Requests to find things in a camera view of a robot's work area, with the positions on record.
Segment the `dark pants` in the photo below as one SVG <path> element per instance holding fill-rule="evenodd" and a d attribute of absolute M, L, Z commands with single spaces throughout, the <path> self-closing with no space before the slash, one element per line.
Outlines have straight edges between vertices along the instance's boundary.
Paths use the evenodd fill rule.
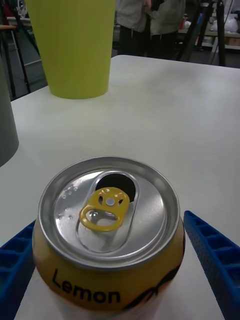
<path fill-rule="evenodd" d="M 118 54 L 171 60 L 178 32 L 151 36 L 150 23 L 148 16 L 144 32 L 132 31 L 121 25 Z"/>

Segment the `yellow can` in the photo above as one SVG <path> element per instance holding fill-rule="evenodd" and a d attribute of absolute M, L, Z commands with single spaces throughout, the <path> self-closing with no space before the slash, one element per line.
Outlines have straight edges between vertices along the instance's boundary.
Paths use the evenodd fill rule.
<path fill-rule="evenodd" d="M 150 320 L 184 250 L 177 195 L 143 163 L 77 163 L 41 198 L 34 261 L 66 320 Z"/>

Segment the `gray jacket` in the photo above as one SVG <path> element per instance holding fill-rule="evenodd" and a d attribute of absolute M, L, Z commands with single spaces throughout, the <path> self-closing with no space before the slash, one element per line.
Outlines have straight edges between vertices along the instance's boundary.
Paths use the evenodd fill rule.
<path fill-rule="evenodd" d="M 169 34 L 179 29 L 184 17 L 186 0 L 166 0 L 158 11 L 146 12 L 144 0 L 117 0 L 117 23 L 143 32 L 147 16 L 151 16 L 151 35 Z"/>

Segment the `person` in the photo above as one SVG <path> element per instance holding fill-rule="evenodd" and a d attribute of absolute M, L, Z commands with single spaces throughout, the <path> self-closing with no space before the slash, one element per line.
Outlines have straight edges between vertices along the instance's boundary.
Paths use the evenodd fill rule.
<path fill-rule="evenodd" d="M 118 0 L 119 55 L 172 59 L 185 0 L 161 0 L 152 11 L 152 0 Z"/>

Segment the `can lid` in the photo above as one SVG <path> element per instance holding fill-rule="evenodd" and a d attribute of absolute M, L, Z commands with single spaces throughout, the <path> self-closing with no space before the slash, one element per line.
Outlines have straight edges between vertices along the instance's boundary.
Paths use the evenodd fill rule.
<path fill-rule="evenodd" d="M 160 252 L 180 218 L 179 201 L 156 170 L 119 157 L 60 172 L 45 189 L 39 221 L 48 243 L 88 268 L 123 268 Z"/>

